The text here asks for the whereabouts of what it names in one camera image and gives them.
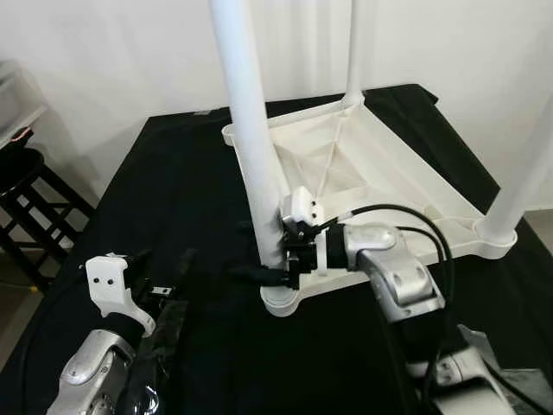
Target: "table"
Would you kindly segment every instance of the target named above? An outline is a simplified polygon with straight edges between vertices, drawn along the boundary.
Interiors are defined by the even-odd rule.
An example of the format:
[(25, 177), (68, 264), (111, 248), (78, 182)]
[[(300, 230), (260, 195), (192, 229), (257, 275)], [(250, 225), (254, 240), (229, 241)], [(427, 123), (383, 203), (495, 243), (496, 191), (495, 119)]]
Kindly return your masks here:
[[(268, 113), (337, 98), (270, 103)], [(371, 111), (486, 211), (498, 186), (436, 101), (418, 85), (366, 94)], [(383, 322), (368, 284), (310, 298), (292, 317), (277, 319), (264, 311), (257, 289), (221, 272), (252, 261), (250, 240), (237, 230), (249, 220), (244, 185), (220, 135), (229, 120), (226, 108), (148, 120), (37, 313), (94, 255), (151, 248), (149, 273), (163, 284), (194, 247), (199, 253), (187, 282), (191, 307), (173, 373), (171, 413), (347, 413), (374, 406), (409, 412), (401, 405), (412, 403), (412, 391), (391, 354), (394, 339), (378, 334)], [(487, 332), (503, 367), (540, 367), (551, 382), (553, 258), (525, 221), (517, 231), (517, 245), (501, 260), (455, 261), (454, 312), (471, 329)], [(61, 369), (99, 318), (84, 285), (56, 300), (29, 353), (29, 413), (50, 405)], [(36, 318), (22, 340), (35, 324)], [(1, 413), (16, 413), (20, 353), (19, 346), (0, 374)]]

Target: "wooden stool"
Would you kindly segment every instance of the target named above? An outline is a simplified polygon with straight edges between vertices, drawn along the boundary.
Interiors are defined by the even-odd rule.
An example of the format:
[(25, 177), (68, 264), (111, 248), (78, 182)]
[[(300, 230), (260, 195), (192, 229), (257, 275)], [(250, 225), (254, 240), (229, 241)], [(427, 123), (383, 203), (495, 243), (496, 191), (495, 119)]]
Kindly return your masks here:
[[(67, 202), (46, 201), (32, 187), (38, 178), (44, 180)], [(25, 204), (19, 201), (21, 196), (27, 200)], [(0, 227), (0, 246), (17, 262), (39, 290), (47, 290), (52, 278), (41, 274), (41, 265), (49, 256), (61, 264), (67, 257), (67, 252), (60, 245), (61, 239), (66, 236), (75, 243), (79, 237), (79, 232), (66, 221), (67, 215), (76, 208), (90, 218), (94, 208), (48, 168), (40, 151), (27, 148), (10, 152), (0, 159), (0, 207), (11, 217), (11, 222), (6, 227)], [(32, 208), (48, 219), (48, 228), (45, 229), (31, 215)], [(10, 237), (10, 232), (16, 226), (22, 227), (35, 241), (14, 241)], [(41, 248), (44, 253), (33, 263), (22, 252), (22, 248)]]

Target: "white pole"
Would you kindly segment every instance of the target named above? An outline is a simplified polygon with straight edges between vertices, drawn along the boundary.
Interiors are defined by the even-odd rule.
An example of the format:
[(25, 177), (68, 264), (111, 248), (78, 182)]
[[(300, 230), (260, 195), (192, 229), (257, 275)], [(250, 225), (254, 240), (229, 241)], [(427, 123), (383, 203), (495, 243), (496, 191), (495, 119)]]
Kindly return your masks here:
[(352, 0), (352, 17), (349, 29), (349, 63), (347, 67), (347, 89), (344, 107), (363, 102), (361, 73), (365, 42), (364, 30), (369, 0)]
[(259, 257), (263, 265), (281, 267), (280, 197), (271, 168), (274, 161), (251, 12), (246, 0), (211, 0), (211, 12)]
[(547, 101), (511, 179), (499, 191), (486, 217), (476, 224), (476, 232), (482, 239), (498, 244), (512, 241), (515, 226), (552, 164), (553, 96)]

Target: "white bracket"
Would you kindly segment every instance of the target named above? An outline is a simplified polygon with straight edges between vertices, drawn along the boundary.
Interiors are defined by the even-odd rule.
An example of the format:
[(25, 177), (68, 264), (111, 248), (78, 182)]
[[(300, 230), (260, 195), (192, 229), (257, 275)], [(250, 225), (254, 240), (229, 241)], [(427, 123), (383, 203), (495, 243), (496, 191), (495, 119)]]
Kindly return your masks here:
[(85, 263), (91, 300), (100, 309), (102, 317), (110, 313), (124, 314), (144, 326), (144, 337), (154, 332), (156, 322), (140, 309), (132, 299), (130, 288), (125, 289), (123, 271), (127, 261), (118, 256), (94, 257)]

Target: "triangular base frame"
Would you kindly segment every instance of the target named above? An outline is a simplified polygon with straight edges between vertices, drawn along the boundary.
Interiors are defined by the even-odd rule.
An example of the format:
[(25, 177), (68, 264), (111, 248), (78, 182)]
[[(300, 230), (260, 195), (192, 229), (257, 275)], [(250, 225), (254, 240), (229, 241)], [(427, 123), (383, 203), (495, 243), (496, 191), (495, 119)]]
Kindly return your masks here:
[[(362, 206), (395, 203), (414, 208), (434, 221), (454, 257), (498, 259), (517, 241), (514, 231), (506, 244), (483, 240), (475, 227), (484, 214), (362, 103), (344, 109), (344, 103), (337, 101), (270, 118), (268, 125), (274, 150), (269, 165), (274, 166), (281, 200), (295, 188), (307, 188), (323, 209), (318, 222)], [(233, 131), (232, 124), (223, 129), (229, 145)], [(430, 231), (417, 218), (395, 211), (363, 214), (345, 222), (383, 222)], [(404, 237), (421, 262), (437, 262), (432, 242), (418, 233), (406, 233)], [(363, 272), (313, 271), (301, 275), (299, 291), (264, 287), (261, 296), (272, 314), (288, 316), (303, 298), (367, 280)]]

